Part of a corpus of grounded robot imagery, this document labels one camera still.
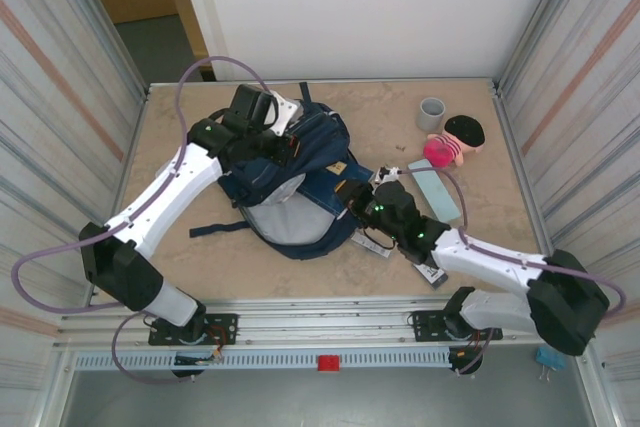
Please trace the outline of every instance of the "pink toy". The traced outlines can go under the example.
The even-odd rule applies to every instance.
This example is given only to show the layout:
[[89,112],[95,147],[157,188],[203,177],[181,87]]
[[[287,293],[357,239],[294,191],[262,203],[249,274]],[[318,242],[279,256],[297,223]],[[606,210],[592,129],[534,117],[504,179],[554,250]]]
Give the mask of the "pink toy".
[[424,158],[434,167],[446,167],[452,161],[460,167],[464,163],[463,155],[480,152],[484,140],[480,122],[466,115],[456,115],[444,124],[442,134],[427,135]]

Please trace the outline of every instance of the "table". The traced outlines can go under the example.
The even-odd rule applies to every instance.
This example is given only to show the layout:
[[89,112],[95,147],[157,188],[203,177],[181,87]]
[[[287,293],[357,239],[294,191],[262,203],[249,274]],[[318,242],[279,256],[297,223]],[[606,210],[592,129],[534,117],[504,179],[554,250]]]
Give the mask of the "table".
[[[285,97],[300,98],[297,84],[271,87]],[[187,84],[181,102],[187,125],[228,107],[235,90],[234,85]],[[487,137],[482,153],[470,154],[462,167],[451,168],[469,208],[469,234],[507,248],[537,251],[487,80],[311,83],[310,91],[314,100],[342,115],[351,133],[351,150],[371,170],[385,164],[405,167],[422,158],[426,136],[415,126],[415,115],[425,97],[445,102],[445,118],[457,114],[477,118]],[[126,204],[154,179],[179,145],[174,93],[175,86],[152,86]],[[413,179],[404,176],[402,182],[429,215]],[[455,198],[454,189],[448,187]],[[492,289],[473,277],[452,274],[434,291],[399,252],[384,259],[351,241],[326,257],[296,261],[278,254],[249,230],[189,238],[192,227],[238,220],[240,213],[219,186],[205,189],[169,229],[153,264],[200,300],[431,295],[452,293],[462,285]]]

